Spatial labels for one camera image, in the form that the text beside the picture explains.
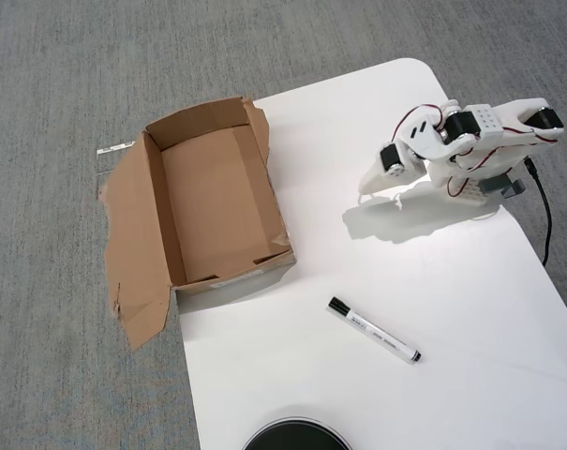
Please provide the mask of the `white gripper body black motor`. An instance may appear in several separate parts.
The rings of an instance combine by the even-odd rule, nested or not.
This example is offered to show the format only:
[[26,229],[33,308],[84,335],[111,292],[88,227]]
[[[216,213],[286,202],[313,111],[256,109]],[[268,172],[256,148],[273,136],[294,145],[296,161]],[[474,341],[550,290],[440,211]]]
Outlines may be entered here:
[[403,142],[388,142],[383,146],[380,150],[380,162],[385,171],[400,164],[418,175],[426,174],[424,161]]

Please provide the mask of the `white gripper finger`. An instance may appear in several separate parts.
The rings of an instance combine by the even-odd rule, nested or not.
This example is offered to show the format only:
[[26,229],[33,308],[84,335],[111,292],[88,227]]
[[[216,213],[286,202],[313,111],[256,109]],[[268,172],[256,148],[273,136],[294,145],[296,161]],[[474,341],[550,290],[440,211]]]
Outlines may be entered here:
[[360,191],[382,191],[384,190],[384,175],[385,170],[382,163],[376,160],[373,165],[367,170],[366,174],[359,182]]
[[[397,164],[392,166],[384,175],[384,190],[406,186],[418,179],[418,173],[406,169],[404,166]],[[375,194],[380,191],[364,191],[364,194]]]

